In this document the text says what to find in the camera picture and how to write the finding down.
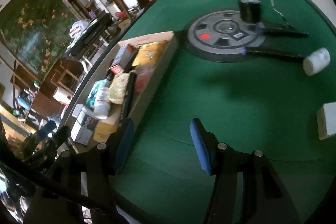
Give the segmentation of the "white square charger block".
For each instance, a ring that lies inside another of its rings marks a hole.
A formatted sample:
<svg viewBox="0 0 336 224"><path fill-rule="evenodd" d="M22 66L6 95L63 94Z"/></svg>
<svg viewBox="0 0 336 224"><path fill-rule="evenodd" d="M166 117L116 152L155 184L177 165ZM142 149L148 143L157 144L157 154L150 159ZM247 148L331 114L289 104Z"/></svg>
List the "white square charger block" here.
<svg viewBox="0 0 336 224"><path fill-rule="evenodd" d="M336 133L336 102L326 103L317 112L318 135L320 140Z"/></svg>

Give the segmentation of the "black pen purple band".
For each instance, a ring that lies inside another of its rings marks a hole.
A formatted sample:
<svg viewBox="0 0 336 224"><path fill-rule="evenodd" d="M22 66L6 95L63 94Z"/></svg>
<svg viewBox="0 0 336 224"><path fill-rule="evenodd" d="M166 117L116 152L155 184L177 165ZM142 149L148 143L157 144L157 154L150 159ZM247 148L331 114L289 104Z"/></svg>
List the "black pen purple band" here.
<svg viewBox="0 0 336 224"><path fill-rule="evenodd" d="M286 52L280 50L274 50L270 48L261 47L244 47L243 55L265 57L270 59L277 59L281 61L288 61L292 63L302 63L305 56L299 55L298 53Z"/></svg>

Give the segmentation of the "clear red-label bottle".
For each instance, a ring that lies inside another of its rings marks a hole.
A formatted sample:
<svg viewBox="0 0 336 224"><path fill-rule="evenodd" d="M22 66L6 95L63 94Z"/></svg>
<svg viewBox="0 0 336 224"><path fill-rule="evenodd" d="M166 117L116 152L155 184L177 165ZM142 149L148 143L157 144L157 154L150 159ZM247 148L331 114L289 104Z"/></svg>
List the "clear red-label bottle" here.
<svg viewBox="0 0 336 224"><path fill-rule="evenodd" d="M151 79L155 67L153 65L139 65L135 68L137 78L135 81L135 94L141 94L144 88L146 88L149 80Z"/></svg>

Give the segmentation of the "white pill bottle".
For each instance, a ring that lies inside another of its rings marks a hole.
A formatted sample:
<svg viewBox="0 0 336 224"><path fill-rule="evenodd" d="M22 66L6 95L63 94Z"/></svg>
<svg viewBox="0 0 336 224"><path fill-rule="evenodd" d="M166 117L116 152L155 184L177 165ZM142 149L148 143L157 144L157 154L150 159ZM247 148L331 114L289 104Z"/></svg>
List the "white pill bottle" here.
<svg viewBox="0 0 336 224"><path fill-rule="evenodd" d="M331 57L326 48L320 48L303 60L303 70L308 76L323 71L330 63Z"/></svg>

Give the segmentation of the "flat cardboard tray box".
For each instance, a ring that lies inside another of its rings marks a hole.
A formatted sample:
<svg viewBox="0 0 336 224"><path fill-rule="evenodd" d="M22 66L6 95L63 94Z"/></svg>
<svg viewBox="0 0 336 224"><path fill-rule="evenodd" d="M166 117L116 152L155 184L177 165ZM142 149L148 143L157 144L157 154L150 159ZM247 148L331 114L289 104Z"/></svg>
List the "flat cardboard tray box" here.
<svg viewBox="0 0 336 224"><path fill-rule="evenodd" d="M122 40L108 52L66 121L76 153L105 143L127 118L138 128L177 47L168 31Z"/></svg>

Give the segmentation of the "yellow foil packet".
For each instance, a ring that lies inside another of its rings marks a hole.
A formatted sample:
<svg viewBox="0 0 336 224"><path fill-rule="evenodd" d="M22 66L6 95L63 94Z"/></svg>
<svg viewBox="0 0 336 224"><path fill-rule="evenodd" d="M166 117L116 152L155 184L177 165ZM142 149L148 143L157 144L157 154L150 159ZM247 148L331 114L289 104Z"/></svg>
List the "yellow foil packet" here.
<svg viewBox="0 0 336 224"><path fill-rule="evenodd" d="M164 53L166 46L167 41L157 41L140 46L132 66L156 64Z"/></svg>

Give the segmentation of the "white red plastic bag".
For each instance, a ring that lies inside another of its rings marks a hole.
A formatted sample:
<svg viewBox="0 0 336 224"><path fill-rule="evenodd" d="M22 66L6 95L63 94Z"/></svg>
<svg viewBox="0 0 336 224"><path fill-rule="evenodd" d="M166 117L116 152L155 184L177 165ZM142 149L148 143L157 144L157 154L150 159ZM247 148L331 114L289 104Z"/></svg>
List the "white red plastic bag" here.
<svg viewBox="0 0 336 224"><path fill-rule="evenodd" d="M90 25L91 21L89 19L79 20L72 24L72 27L69 31L69 36L71 39L76 39L79 37L86 28Z"/></svg>

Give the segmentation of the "white black small box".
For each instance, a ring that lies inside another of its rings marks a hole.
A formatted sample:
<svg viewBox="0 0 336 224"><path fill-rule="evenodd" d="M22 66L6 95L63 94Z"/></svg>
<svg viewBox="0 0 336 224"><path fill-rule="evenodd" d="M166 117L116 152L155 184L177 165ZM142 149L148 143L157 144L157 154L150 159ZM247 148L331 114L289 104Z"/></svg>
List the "white black small box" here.
<svg viewBox="0 0 336 224"><path fill-rule="evenodd" d="M99 120L87 108L82 108L71 130L74 142L87 145Z"/></svg>

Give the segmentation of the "teal cartoon tissue pack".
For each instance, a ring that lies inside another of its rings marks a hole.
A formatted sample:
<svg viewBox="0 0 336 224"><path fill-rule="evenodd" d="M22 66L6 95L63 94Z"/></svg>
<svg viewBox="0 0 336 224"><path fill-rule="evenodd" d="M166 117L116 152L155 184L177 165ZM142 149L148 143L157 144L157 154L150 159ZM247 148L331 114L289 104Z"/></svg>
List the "teal cartoon tissue pack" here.
<svg viewBox="0 0 336 224"><path fill-rule="evenodd" d="M107 83L108 83L107 79L98 80L94 83L92 89L90 90L90 93L88 94L88 97L85 103L86 107L91 108L91 109L93 108L98 90L100 88L105 87Z"/></svg>

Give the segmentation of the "grey round weight plate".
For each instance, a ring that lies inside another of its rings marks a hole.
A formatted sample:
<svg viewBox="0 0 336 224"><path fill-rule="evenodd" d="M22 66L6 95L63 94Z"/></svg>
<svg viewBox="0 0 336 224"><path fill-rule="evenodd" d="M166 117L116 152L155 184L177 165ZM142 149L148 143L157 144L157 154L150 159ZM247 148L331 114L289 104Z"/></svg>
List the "grey round weight plate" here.
<svg viewBox="0 0 336 224"><path fill-rule="evenodd" d="M266 37L259 33L264 24L243 22L238 10L219 10L194 18L183 29L186 49L208 61L238 63L249 59L248 47L258 48Z"/></svg>

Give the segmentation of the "silver red-ended carton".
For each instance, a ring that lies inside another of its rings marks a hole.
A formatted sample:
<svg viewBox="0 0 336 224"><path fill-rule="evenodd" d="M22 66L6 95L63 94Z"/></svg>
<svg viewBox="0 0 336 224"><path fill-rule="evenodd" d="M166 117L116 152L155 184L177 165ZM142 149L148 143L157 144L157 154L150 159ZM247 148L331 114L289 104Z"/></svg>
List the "silver red-ended carton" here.
<svg viewBox="0 0 336 224"><path fill-rule="evenodd" d="M113 59L113 62L110 66L110 71L114 74L117 75L119 73L123 73L126 70L127 65L131 61L131 58L133 55L136 53L138 50L137 47L132 46L130 44L125 44L123 45L116 57Z"/></svg>

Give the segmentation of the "black cylindrical motor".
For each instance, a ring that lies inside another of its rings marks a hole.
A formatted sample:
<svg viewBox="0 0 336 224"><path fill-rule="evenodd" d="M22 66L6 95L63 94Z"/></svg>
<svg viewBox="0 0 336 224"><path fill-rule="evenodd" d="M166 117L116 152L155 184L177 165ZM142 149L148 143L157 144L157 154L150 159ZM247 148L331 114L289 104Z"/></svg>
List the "black cylindrical motor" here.
<svg viewBox="0 0 336 224"><path fill-rule="evenodd" d="M243 22L257 24L261 21L260 0L237 0L240 18Z"/></svg>

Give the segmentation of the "black pen blue band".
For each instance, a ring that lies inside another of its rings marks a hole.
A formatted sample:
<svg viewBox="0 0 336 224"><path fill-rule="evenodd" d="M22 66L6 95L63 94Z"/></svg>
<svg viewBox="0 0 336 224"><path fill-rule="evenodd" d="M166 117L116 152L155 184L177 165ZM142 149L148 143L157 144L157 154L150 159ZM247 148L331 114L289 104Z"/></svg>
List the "black pen blue band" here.
<svg viewBox="0 0 336 224"><path fill-rule="evenodd" d="M288 37L288 38L308 38L308 32L298 31L290 28L259 28L257 30L259 35L270 37Z"/></svg>

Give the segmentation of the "flower landscape painting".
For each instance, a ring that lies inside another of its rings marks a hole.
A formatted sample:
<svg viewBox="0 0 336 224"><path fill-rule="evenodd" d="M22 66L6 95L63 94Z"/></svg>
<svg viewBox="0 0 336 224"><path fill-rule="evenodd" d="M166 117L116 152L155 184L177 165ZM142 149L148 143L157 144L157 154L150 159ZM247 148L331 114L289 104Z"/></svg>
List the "flower landscape painting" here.
<svg viewBox="0 0 336 224"><path fill-rule="evenodd" d="M72 42L78 17L63 0L11 0L1 10L1 41L39 80Z"/></svg>

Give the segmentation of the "black folding table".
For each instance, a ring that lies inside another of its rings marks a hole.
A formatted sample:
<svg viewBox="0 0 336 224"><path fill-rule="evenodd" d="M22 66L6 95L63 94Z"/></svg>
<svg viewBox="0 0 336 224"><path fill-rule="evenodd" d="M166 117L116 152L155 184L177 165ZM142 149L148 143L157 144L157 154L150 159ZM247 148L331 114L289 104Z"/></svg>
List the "black folding table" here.
<svg viewBox="0 0 336 224"><path fill-rule="evenodd" d="M102 14L101 16L91 20L90 25L76 39L72 39L69 46L64 51L62 58L73 61L80 61L86 51L95 43L100 35L113 23L110 14Z"/></svg>

